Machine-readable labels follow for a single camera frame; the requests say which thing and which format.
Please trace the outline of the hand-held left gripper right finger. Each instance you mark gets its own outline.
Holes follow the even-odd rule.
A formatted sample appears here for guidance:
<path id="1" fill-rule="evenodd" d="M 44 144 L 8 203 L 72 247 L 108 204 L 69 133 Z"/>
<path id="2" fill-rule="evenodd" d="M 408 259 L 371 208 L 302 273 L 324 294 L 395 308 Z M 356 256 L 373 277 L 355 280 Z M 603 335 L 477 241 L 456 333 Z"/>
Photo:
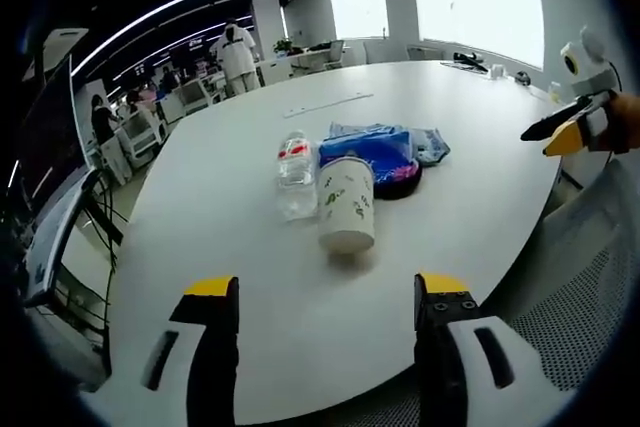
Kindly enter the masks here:
<path id="1" fill-rule="evenodd" d="M 538 352 L 483 315 L 451 276 L 414 277 L 414 361 L 422 426 L 546 426 L 550 383 Z"/>

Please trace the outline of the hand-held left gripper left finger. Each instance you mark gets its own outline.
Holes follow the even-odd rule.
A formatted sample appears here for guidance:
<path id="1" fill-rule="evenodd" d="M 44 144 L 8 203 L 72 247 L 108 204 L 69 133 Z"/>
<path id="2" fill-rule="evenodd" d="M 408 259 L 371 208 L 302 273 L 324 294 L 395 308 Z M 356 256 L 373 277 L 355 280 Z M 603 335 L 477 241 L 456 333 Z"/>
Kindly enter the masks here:
<path id="1" fill-rule="evenodd" d="M 120 291 L 111 311 L 111 377 L 83 401 L 106 426 L 232 426 L 239 281 Z"/>

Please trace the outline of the person's right hand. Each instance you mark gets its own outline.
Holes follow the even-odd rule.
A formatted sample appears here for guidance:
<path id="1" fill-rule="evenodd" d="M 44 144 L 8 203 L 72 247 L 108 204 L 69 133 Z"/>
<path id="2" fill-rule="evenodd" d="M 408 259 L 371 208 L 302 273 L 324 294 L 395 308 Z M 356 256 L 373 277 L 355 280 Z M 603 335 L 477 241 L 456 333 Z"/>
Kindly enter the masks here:
<path id="1" fill-rule="evenodd" d="M 625 154 L 639 148 L 639 97 L 615 94 L 608 103 L 613 122 L 595 138 L 592 151 Z"/>

